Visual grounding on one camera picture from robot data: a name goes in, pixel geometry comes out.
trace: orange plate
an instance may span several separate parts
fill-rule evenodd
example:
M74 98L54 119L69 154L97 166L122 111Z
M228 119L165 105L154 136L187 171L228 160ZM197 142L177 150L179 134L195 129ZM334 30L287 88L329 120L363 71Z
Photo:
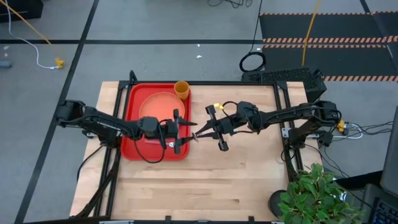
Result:
M160 92L149 96L139 108L139 117L151 116L159 121L173 119L173 110L178 109L179 115L183 118L185 107L179 97L172 93Z

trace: black keyboard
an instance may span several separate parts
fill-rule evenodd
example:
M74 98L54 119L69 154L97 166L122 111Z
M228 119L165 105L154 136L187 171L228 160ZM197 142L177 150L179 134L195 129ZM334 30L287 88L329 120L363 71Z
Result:
M378 200L373 223L398 224L398 211Z

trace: wooden table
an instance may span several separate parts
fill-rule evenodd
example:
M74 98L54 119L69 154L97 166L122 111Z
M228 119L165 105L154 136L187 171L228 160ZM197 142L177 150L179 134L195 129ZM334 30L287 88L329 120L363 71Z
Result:
M302 83L288 83L292 106L306 102ZM112 114L118 82L103 82L96 107ZM228 100L249 101L262 111L276 110L271 86L191 86L192 121L201 128L209 119L205 107ZM123 105L119 110L122 115ZM226 107L234 113L234 105ZM217 110L218 118L223 117ZM304 121L296 121L300 126ZM225 136L229 151L218 149L217 141L201 139L192 142L188 156L182 161L148 164L121 159L114 198L112 219L164 220L276 220L267 207L270 195L287 187L287 171L280 159L282 140L279 125L257 134ZM317 147L316 141L307 144ZM99 142L89 139L85 157ZM98 188L104 152L95 155L81 170L70 214L77 214ZM322 163L319 153L311 148L301 150L303 164ZM104 214L108 191L104 193Z

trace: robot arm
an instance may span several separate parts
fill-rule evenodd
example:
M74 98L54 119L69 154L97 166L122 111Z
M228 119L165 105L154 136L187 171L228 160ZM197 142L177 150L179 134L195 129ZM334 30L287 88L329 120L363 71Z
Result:
M227 142L224 141L223 135L237 134L241 131L235 131L235 129L245 124L248 124L248 128L253 133L259 134L261 130L268 128L272 124L306 119L307 122L301 125L301 127L292 128L287 134L288 143L291 146L303 148L305 138L309 134L314 133L322 126L336 126L341 118L341 113L336 109L336 105L329 101L303 103L291 108L267 113L259 111L255 105L249 102L241 101L235 104L236 113L221 119L216 119L216 110L213 105L207 106L206 112L210 115L210 120L206 122L203 128L194 134L193 138L211 137L213 139L218 139L220 150L227 151L228 145ZM202 134L209 129L212 129L214 132Z
M57 107L55 113L57 124L61 127L79 127L96 134L101 144L106 147L119 147L121 136L133 140L141 138L158 139L163 149L166 149L166 139L174 138L174 151L180 153L182 140L179 139L179 125L196 125L182 119L178 110L174 110L174 120L158 121L157 118L144 117L138 121L125 121L115 118L97 109L86 106L81 101L64 101Z

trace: plant leaf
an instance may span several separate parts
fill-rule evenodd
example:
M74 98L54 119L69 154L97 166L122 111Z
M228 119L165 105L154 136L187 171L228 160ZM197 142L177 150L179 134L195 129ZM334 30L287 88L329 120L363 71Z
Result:
M311 222L315 219L315 217L312 217L310 215L306 215L305 218L309 219Z
M298 196L297 202L298 203L304 202L308 198L308 196L309 196L309 194L302 194L302 195Z
M318 172L318 174L320 175L322 173L323 166L321 164L312 164L311 170L312 170L312 172L314 172L314 171Z
M299 185L296 182L291 182L290 184L293 186L293 189L295 190L299 188Z
M317 181L319 178L319 173L318 172L311 172L311 177L313 181Z
M307 215L309 215L311 217L314 217L315 214L316 214L316 211L313 208L308 208L307 207L307 208L303 209L303 213L305 213L305 214L307 214Z
M306 216L306 217L303 219L302 224L311 224L311 220Z
M341 188L335 181L333 181L333 182L331 182L330 184L328 184L328 187L329 187L330 189L339 189L339 190L342 190L342 188Z
M280 221L283 221L283 220L285 220L286 219L286 214L283 214L281 217L279 217L279 220Z
M316 202L315 197L312 194L310 194L310 195L308 195L308 198L306 199L305 204L313 205L315 202Z
M351 205L348 205L347 207L345 207L345 209L347 209L348 211L357 212L357 209L352 207Z
M294 215L293 212L286 213L285 219L282 220L282 221L285 222L285 223L291 223L291 222L292 222L293 215Z
M336 220L325 220L325 224L338 224Z
M325 208L326 209L331 209L331 208L333 208L335 206L335 203L333 201L333 197L331 197L331 196L325 197L323 203L325 204Z
M287 192L283 192L280 195L280 199L284 202L290 203L292 197L287 193Z
M323 177L319 177L318 179L318 187L321 194L325 192L326 181Z
M365 210L359 211L359 212L358 212L358 215L359 215L359 216L365 215Z
M355 224L362 224L362 221L361 221L361 220L354 219L353 221L354 221Z
M298 170L301 175L310 175L310 173L306 170Z
M318 211L317 217L318 217L319 219L329 219L328 214L326 214L326 213L325 213L324 211L322 211L322 210Z
M302 181L302 182L305 182L305 183L310 183L310 184L313 183L313 180L312 180L312 179L309 179L309 178L307 178L307 177L302 177L302 178L300 178L299 181Z
M282 211L291 211L291 208L288 206L288 205L286 205L285 203L279 203L278 204L278 206L279 206L279 208L282 210Z
M295 215L292 218L292 223L293 224L301 224L301 221L303 220L303 218L300 215Z
M302 203L296 203L295 204L296 208L298 208L300 211L302 211L304 209L304 202Z
M330 188L328 186L325 186L325 192L328 193L328 194L331 194L331 190L330 190Z
M317 191L315 190L315 187L313 184L310 183L304 183L304 188L311 191L312 195L316 198L317 197Z
M349 217L354 220L354 219L358 219L361 215L357 212L357 213L351 213L349 214Z
M290 197L295 198L296 197L296 192L294 190L294 185L293 183L289 183L287 186L287 193L290 195Z
M339 203L335 206L335 209L333 209L333 211L336 210L337 212L340 212L340 211L344 210L345 206L346 206L345 203Z
M325 179L326 183L332 182L332 181L333 181L333 178L334 178L334 176L331 175L331 174L325 174L325 173L323 173L322 176L323 176L323 178Z

